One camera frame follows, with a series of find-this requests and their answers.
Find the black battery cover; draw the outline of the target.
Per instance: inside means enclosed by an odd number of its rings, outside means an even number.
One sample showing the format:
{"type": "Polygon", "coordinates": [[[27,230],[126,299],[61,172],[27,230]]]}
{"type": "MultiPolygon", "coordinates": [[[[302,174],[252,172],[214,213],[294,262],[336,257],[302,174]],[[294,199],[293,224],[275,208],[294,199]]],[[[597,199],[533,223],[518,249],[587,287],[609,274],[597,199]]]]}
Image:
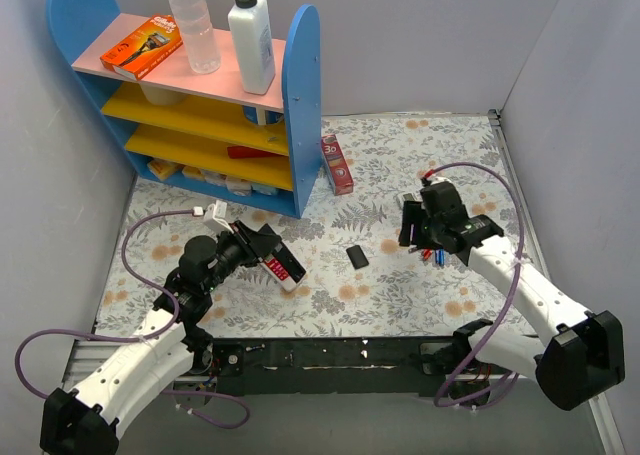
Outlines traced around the black battery cover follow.
{"type": "Polygon", "coordinates": [[[353,245],[347,248],[346,254],[355,270],[365,268],[369,265],[369,261],[359,245],[353,245]]]}

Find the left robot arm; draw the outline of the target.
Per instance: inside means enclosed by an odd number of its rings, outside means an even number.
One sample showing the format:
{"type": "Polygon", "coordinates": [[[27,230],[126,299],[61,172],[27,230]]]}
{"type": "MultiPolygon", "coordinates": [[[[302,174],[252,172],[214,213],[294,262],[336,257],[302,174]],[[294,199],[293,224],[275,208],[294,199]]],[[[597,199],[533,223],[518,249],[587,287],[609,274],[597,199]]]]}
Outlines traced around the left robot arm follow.
{"type": "Polygon", "coordinates": [[[114,454],[138,415],[177,377],[205,373],[212,339],[198,324],[212,292],[239,267],[271,260],[282,239],[269,225],[252,230],[236,221],[184,246],[164,293],[122,342],[71,390],[45,400],[40,447],[47,454],[114,454]]]}

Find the black remote control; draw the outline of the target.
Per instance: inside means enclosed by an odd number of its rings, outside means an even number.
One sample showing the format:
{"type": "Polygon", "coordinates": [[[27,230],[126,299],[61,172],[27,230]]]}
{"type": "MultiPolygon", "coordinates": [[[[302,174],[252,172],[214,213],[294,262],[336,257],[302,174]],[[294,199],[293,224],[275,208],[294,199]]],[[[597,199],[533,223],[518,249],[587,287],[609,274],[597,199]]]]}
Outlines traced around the black remote control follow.
{"type": "Polygon", "coordinates": [[[264,259],[263,265],[287,292],[293,291],[306,275],[306,269],[284,243],[274,248],[264,259]]]}

